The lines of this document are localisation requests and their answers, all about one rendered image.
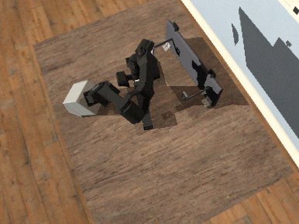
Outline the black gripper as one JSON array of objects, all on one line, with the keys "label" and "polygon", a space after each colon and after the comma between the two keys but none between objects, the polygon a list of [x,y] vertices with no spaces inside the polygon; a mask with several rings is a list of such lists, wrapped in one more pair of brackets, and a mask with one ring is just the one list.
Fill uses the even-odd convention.
[{"label": "black gripper", "polygon": [[[131,70],[131,68],[130,68]],[[133,75],[132,75],[133,74]],[[130,80],[139,80],[139,71],[135,72],[131,70],[131,74],[125,75],[124,71],[116,72],[116,79],[118,86],[125,86],[129,87],[129,82]],[[160,78],[160,70],[158,68],[158,65],[153,69],[153,80],[156,80],[157,78]]]}]

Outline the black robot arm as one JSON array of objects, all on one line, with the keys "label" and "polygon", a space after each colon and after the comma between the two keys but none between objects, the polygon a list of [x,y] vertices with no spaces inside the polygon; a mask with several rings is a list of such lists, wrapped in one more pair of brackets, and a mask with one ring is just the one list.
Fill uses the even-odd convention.
[{"label": "black robot arm", "polygon": [[[150,53],[154,47],[153,45],[155,45],[153,41],[142,39],[138,45],[138,47],[141,47],[139,49],[137,47],[135,50],[136,53],[133,54],[135,56],[126,58],[127,67],[131,68],[132,71],[139,71],[139,85],[136,90],[131,91],[122,98],[120,95],[117,95],[120,93],[120,90],[109,81],[100,82],[97,86],[95,85],[95,88],[91,88],[91,93],[90,91],[84,93],[88,107],[97,103],[106,107],[110,103],[113,103],[117,106],[118,113],[133,125],[141,122],[145,114],[149,111],[150,99],[154,95],[153,69],[157,66],[158,60]],[[143,50],[142,47],[145,49]],[[132,96],[139,93],[144,97],[142,108],[131,100]]]}]

